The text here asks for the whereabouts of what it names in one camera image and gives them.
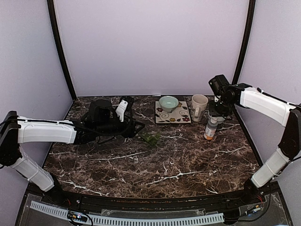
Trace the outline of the orange grey-capped pill bottle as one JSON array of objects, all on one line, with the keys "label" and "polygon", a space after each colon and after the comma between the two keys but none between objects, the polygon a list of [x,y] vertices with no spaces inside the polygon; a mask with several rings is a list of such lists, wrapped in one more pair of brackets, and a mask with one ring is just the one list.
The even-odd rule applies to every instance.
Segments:
[{"label": "orange grey-capped pill bottle", "polygon": [[206,140],[212,140],[214,138],[217,126],[218,126],[217,118],[211,118],[208,120],[204,132],[204,138]]}]

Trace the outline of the green pill organizer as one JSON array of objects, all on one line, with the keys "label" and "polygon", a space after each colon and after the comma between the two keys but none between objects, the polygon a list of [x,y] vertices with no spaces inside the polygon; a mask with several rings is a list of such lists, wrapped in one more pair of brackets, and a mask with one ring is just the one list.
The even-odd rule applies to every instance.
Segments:
[{"label": "green pill organizer", "polygon": [[157,132],[156,134],[143,133],[140,135],[140,137],[143,139],[143,141],[148,143],[150,146],[155,146],[161,137],[161,133],[160,132]]}]

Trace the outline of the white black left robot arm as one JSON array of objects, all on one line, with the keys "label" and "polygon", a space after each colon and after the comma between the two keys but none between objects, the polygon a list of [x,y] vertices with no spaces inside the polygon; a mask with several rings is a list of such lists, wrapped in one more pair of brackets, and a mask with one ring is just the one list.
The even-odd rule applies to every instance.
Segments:
[{"label": "white black left robot arm", "polygon": [[80,120],[39,120],[21,117],[10,111],[0,124],[0,166],[11,167],[27,180],[48,193],[56,205],[66,202],[66,194],[51,173],[41,168],[20,147],[23,143],[56,142],[84,145],[98,137],[116,136],[133,138],[144,127],[144,123],[133,118],[134,100],[123,97],[113,107],[109,100],[98,99],[90,103],[88,112]]}]

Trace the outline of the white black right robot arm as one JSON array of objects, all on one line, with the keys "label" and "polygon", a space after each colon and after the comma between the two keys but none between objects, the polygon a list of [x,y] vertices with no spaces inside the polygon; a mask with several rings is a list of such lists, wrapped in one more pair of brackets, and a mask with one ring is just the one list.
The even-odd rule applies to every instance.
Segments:
[{"label": "white black right robot arm", "polygon": [[240,200],[250,204],[258,197],[258,189],[266,185],[301,151],[301,106],[274,97],[246,83],[230,84],[221,74],[208,82],[216,101],[209,105],[212,117],[229,119],[237,106],[253,110],[272,119],[284,128],[276,151],[246,182],[249,186],[240,193]]}]

